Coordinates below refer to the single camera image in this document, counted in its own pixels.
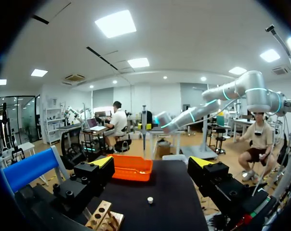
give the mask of black hair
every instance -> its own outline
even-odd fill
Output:
[[[115,102],[113,103],[113,106],[119,109],[119,108],[122,107],[122,104],[121,104],[119,101],[115,101]]]

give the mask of man in beige shirt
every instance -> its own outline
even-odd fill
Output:
[[[266,166],[267,159],[269,163],[265,169],[265,175],[268,174],[275,164],[275,159],[271,154],[273,144],[273,133],[270,125],[264,121],[264,113],[255,113],[256,122],[249,126],[242,137],[237,137],[237,141],[252,140],[249,150],[238,157],[239,164],[247,171],[247,176],[243,181],[248,181],[255,176],[255,172],[250,168],[249,162],[261,162]]]

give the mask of white bottle cap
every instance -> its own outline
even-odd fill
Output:
[[[149,204],[153,203],[153,197],[148,197],[148,198],[147,198],[147,202],[148,202]]]

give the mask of ceiling vent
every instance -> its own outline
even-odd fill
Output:
[[[272,69],[272,73],[277,76],[285,75],[290,72],[290,68],[287,65],[277,66]]]
[[[62,84],[74,86],[74,85],[77,85],[77,84],[84,82],[85,80],[86,80],[85,76],[73,74],[73,75],[69,75],[69,76],[65,77],[64,81],[62,81]]]

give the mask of black shorts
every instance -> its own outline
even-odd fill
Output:
[[[266,149],[257,149],[257,148],[250,148],[247,150],[251,155],[251,159],[248,162],[260,162],[259,154],[265,154]],[[266,158],[261,161],[263,166],[266,165]]]

